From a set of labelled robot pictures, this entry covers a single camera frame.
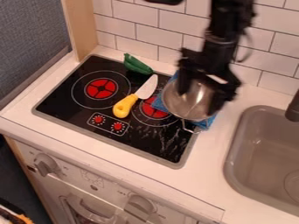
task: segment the sink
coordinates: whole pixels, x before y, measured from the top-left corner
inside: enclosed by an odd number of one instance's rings
[[[268,106],[245,110],[224,165],[238,193],[299,216],[299,122]]]

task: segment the black robotic arm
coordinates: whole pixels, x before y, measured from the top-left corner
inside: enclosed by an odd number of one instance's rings
[[[183,0],[146,1],[175,5]],[[240,37],[247,35],[245,30],[251,25],[254,16],[254,0],[212,0],[211,21],[205,31],[202,51],[194,52],[184,48],[181,50],[177,91],[181,95],[186,93],[193,79],[213,88],[215,94],[208,115],[221,109],[226,101],[233,100],[236,95],[235,91],[241,83],[231,71],[229,64],[234,60]],[[208,74],[220,77],[226,84],[218,83],[207,76]]]

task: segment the blue towel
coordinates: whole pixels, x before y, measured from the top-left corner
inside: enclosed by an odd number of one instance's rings
[[[177,75],[178,75],[178,72],[176,72],[169,79],[168,82],[176,80],[177,79]],[[167,108],[163,105],[162,94],[161,93],[159,93],[159,95],[157,96],[157,98],[151,103],[151,106],[154,109],[159,109],[159,110],[162,110],[162,111],[164,111],[166,113],[169,113],[169,111],[167,110]],[[214,121],[215,117],[216,117],[216,115],[213,115],[213,116],[205,119],[204,121],[201,121],[201,122],[191,122],[191,123],[193,123],[196,126],[199,126],[199,128],[201,128],[202,130],[208,130],[210,128],[210,126],[212,125],[212,122]]]

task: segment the white subway tile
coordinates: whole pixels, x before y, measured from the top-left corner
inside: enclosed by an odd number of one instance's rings
[[[231,64],[232,72],[244,83],[257,86],[261,70]]]
[[[205,43],[203,38],[197,38],[189,35],[184,35],[183,47],[199,52],[202,50],[203,44]]]
[[[183,1],[179,5],[166,5],[161,3],[148,3],[144,0],[135,0],[136,4],[142,4],[145,6],[166,10],[166,11],[177,11],[177,12],[184,12],[185,1]]]
[[[180,57],[181,53],[179,51],[159,46],[159,61],[176,65]]]
[[[113,1],[115,18],[136,22],[143,25],[158,25],[158,10],[132,3]]]
[[[108,46],[114,49],[116,48],[115,35],[102,31],[97,31],[96,34],[98,36],[98,43],[100,46]]]
[[[174,32],[182,32],[203,37],[209,19],[178,14],[166,10],[160,11],[160,27]]]
[[[240,47],[237,54],[237,59],[242,59],[247,50],[248,49],[245,47]],[[293,76],[298,62],[298,59],[277,55],[271,52],[253,50],[250,58],[241,63],[241,65],[272,73]]]
[[[116,37],[117,49],[126,53],[133,53],[144,58],[157,60],[157,46],[137,40]]]
[[[298,0],[287,0],[284,6],[287,9],[299,11],[299,1]]]
[[[266,4],[270,6],[282,7],[285,0],[257,0],[258,4]]]
[[[242,36],[240,40],[240,46],[248,46],[253,47],[254,49],[268,51],[271,46],[271,41],[274,36],[273,31],[265,31],[256,28],[248,28],[248,34],[251,36],[253,40],[253,46],[250,46],[247,40],[247,37]]]
[[[94,15],[95,27],[98,31],[110,32],[120,36],[135,38],[135,24],[112,17]]]
[[[211,0],[186,0],[186,13],[194,16],[208,18],[211,13]]]
[[[93,0],[94,13],[112,16],[111,0]]]
[[[271,89],[287,95],[294,95],[299,88],[299,80],[275,73],[263,72],[259,87]]]
[[[276,33],[271,52],[299,58],[299,37]]]
[[[183,34],[148,27],[141,24],[138,24],[136,29],[138,40],[173,49],[179,49],[182,47]]]
[[[299,25],[296,25],[296,22],[299,21],[299,11],[264,5],[257,5],[255,8],[258,16],[254,19],[254,27],[299,35]]]

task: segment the metal pot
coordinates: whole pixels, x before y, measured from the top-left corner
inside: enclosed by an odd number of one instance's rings
[[[184,120],[201,122],[213,116],[208,115],[213,94],[213,89],[198,80],[192,80],[189,91],[180,95],[177,91],[177,80],[173,80],[165,86],[162,101],[169,112],[182,119],[184,125]]]

